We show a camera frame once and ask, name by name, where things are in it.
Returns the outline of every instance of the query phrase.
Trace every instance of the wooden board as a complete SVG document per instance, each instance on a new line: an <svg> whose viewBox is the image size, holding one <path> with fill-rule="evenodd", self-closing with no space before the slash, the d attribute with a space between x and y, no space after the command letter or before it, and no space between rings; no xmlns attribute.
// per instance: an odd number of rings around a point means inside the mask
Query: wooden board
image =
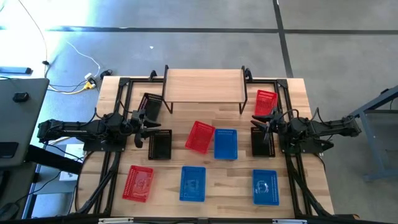
<svg viewBox="0 0 398 224"><path fill-rule="evenodd" d="M241 69L168 69L166 102L243 103Z"/></svg>
<svg viewBox="0 0 398 224"><path fill-rule="evenodd" d="M113 110L119 77L105 77L98 101L98 113ZM288 79L292 107L301 116L311 117L303 79ZM148 140L144 147L134 146L134 136L129 137L126 151L122 154L114 194L112 216L129 217L230 217L230 218L292 218L294 217L289 181L284 156L280 152L275 135L275 158L253 158L251 156L250 123L258 89L274 91L272 85L249 84L248 103L242 115L237 104L178 103L170 114L162 105L158 121L162 129L173 130L172 159L169 161L148 160ZM131 107L137 108L145 92L161 94L161 83L136 83L132 88ZM238 160L214 159L213 143L207 155L185 149L185 141L193 122L199 120L217 128L238 130ZM98 185L103 152L94 152L87 160L80 179L79 207L84 204ZM322 163L311 154L303 155L303 164L309 189L324 208L333 213L328 184ZM125 181L131 165L154 168L154 179L146 203L122 199ZM182 166L206 167L206 200L204 203L181 202L179 200ZM253 169L272 169L278 173L280 205L257 206L252 202L251 174ZM103 207L108 190L105 190ZM298 191L300 206L304 211L302 193Z"/></svg>

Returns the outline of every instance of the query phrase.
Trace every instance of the yellow cable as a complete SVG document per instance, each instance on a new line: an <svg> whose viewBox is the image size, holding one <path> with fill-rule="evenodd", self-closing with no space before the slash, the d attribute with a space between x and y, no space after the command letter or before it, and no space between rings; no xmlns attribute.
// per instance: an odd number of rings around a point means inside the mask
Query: yellow cable
<svg viewBox="0 0 398 224"><path fill-rule="evenodd" d="M90 90L90 89L94 88L94 86L93 86L90 82L86 82L86 85L84 85L84 87L83 87L81 90L74 91L74 92L71 92L71 93L65 93L64 91L57 90L57 89L55 89L55 88L54 88L53 86L51 86L51 85L49 85L49 87L50 87L52 90L54 90L54 91L56 91L56 92L58 92L58 93L62 93L62 94L66 94L66 95L77 94L77 93L81 93L81 92L83 92L83 91L85 91L85 90Z"/></svg>

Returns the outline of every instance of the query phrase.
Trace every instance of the wooden table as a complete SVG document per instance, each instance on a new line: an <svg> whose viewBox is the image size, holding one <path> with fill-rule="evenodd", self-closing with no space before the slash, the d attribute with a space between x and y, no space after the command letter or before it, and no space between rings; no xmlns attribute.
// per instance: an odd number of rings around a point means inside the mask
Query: wooden table
<svg viewBox="0 0 398 224"><path fill-rule="evenodd" d="M98 113L113 111L119 77L105 77L99 94ZM300 115L311 117L304 80L288 79L292 107ZM236 103L179 103L170 114L162 105L158 122L162 129L173 130L172 159L149 161L148 140L144 147L134 146L134 136L128 138L126 150L119 166L112 216L127 217L229 217L229 218L289 218L294 217L286 162L280 152L278 137L275 137L275 158L254 158L251 155L250 123L258 89L274 91L272 85L248 84L248 102L240 115ZM145 92L161 95L161 83L135 83L132 88L130 110L137 108ZM213 143L207 155L185 149L185 141L195 120L211 124L216 128L238 130L238 160L214 159ZM94 152L87 160L81 174L78 204L88 199L98 185L104 153ZM308 188L330 213L333 213L328 184L323 165L317 157L303 154L303 164ZM146 203L122 199L125 181L131 165L154 168L154 180ZM204 203L181 202L179 200L182 166L206 167L206 200ZM257 206L252 202L252 170L272 169L278 173L280 205ZM302 193L298 190L300 208L304 211ZM106 204L108 190L105 189L102 206Z"/></svg>

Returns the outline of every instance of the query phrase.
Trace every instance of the gray metal frame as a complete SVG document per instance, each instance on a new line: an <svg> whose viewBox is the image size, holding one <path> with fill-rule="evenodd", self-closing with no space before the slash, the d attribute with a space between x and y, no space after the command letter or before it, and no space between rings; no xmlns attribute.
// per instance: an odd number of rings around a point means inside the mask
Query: gray metal frame
<svg viewBox="0 0 398 224"><path fill-rule="evenodd" d="M383 163L382 156L380 154L380 149L375 141L376 135L374 134L374 131L372 130L369 120L367 118L368 112L370 112L371 110L375 110L382 105L385 105L386 103L390 102L391 100L397 97L398 97L398 85L380 94L378 97L371 100L369 103L366 103L362 107L354 110L350 114L355 118L361 119L363 128L366 133L366 137L368 139L369 147L372 150L373 158L377 164L378 171L373 174L364 175L365 181L377 180L388 177L398 177L398 169L386 169Z"/></svg>

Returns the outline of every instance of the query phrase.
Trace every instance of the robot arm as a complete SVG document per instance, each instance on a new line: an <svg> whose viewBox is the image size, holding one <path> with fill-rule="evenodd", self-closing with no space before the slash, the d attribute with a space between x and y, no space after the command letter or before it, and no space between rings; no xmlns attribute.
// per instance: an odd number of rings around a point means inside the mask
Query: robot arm
<svg viewBox="0 0 398 224"><path fill-rule="evenodd" d="M286 122L283 115L277 110L272 110L271 114L266 116L253 116L261 122L251 122L264 133L264 142L268 142L271 133L279 134L288 153L321 153L334 144L320 137L334 134L355 137L361 132L352 116L327 122L298 117Z"/></svg>
<svg viewBox="0 0 398 224"><path fill-rule="evenodd" d="M99 140L112 144L122 141L125 136L135 134L134 143L136 147L141 148L143 144L141 139L146 139L158 131L148 128L158 126L160 124L146 117L145 110L139 110L132 112L131 119L124 119L119 113L106 114L100 119L87 123L50 119L39 124L37 137L40 142L60 137L76 137L83 142Z"/></svg>

